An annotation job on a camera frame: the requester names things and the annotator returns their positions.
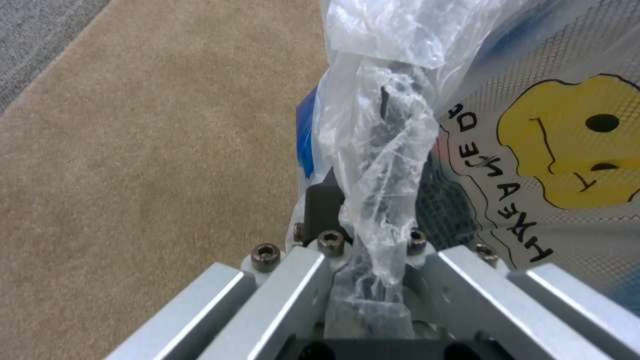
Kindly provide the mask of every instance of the hex socket screw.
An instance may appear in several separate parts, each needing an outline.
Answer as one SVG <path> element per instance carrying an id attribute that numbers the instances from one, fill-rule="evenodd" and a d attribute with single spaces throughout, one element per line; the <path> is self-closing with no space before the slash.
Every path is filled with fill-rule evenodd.
<path id="1" fill-rule="evenodd" d="M 280 263 L 280 249 L 272 243 L 261 243 L 251 251 L 251 264 L 259 272 L 272 272 Z"/>
<path id="2" fill-rule="evenodd" d="M 329 258 L 341 256 L 344 253 L 344 236 L 335 230 L 326 230 L 318 235 L 318 250 Z"/>
<path id="3" fill-rule="evenodd" d="M 409 256 L 421 254 L 426 247 L 427 236 L 420 229 L 414 227 L 406 244 L 406 254 Z"/>
<path id="4" fill-rule="evenodd" d="M 293 224 L 293 244 L 302 245 L 305 242 L 305 224 L 296 222 Z"/>
<path id="5" fill-rule="evenodd" d="M 493 251 L 493 249 L 489 245 L 485 243 L 477 243 L 474 245 L 474 251 L 482 260 L 487 262 L 489 265 L 495 267 L 495 265 L 497 264 L 498 255 L 495 254 L 495 251 Z"/>

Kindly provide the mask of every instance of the cartoon face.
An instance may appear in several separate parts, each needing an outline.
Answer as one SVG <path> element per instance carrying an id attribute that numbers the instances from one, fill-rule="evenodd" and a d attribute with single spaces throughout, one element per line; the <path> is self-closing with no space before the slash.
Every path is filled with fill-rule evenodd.
<path id="1" fill-rule="evenodd" d="M 558 208 L 622 204 L 640 190 L 640 90 L 618 76 L 530 87 L 501 116 L 498 138 Z"/>

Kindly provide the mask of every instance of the beige carpet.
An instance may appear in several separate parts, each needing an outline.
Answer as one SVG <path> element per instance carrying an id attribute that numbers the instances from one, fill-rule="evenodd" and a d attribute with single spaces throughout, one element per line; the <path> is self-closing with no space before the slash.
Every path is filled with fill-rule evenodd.
<path id="1" fill-rule="evenodd" d="M 316 1 L 113 0 L 0 119 L 0 358 L 109 353 L 282 243 Z"/>

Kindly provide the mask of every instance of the plastic bag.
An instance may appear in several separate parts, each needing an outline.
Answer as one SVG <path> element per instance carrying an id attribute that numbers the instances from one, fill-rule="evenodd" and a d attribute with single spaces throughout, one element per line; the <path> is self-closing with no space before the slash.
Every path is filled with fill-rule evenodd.
<path id="1" fill-rule="evenodd" d="M 314 174 L 333 168 L 355 239 L 334 280 L 330 337 L 413 336 L 402 300 L 406 241 L 424 161 L 438 135 L 434 109 L 457 89 L 484 38 L 521 1 L 331 1 L 331 65 L 316 94 Z"/>
<path id="2" fill-rule="evenodd" d="M 416 221 L 437 249 L 478 241 L 514 269 L 553 261 L 638 312 L 637 2 L 333 0 L 324 8 L 331 65 L 317 88 L 306 184 L 333 168 L 346 196 L 340 223 L 355 241 L 335 276 L 325 336 L 413 336 L 401 279 Z M 572 100 L 571 86 L 589 99 Z M 573 116 L 567 104 L 593 113 Z M 528 113 L 537 106 L 564 112 Z M 617 123 L 601 116 L 612 114 Z M 620 119 L 624 132 L 598 137 Z M 549 136 L 570 144 L 558 153 L 570 161 L 545 149 L 551 137 L 540 124 L 561 130 Z M 585 127 L 596 130 L 582 135 Z M 593 149 L 572 152 L 585 143 Z M 581 163 L 585 154 L 594 162 Z"/>

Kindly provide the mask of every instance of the silver metal bar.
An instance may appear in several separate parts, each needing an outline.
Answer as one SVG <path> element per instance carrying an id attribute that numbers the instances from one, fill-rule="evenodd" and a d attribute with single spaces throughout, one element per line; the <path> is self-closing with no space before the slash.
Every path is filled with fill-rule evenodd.
<path id="1" fill-rule="evenodd" d="M 464 246 L 407 275 L 430 321 L 457 338 L 489 335 L 517 359 L 609 358 Z"/>
<path id="2" fill-rule="evenodd" d="M 328 261 L 295 247 L 229 321 L 200 359 L 272 360 L 292 336 L 308 336 L 326 306 Z"/>
<path id="3" fill-rule="evenodd" d="M 616 359 L 640 359 L 640 319 L 552 264 L 509 274 L 540 304 Z"/>
<path id="4" fill-rule="evenodd" d="M 251 275 L 215 263 L 107 359 L 195 358 L 254 291 Z"/>

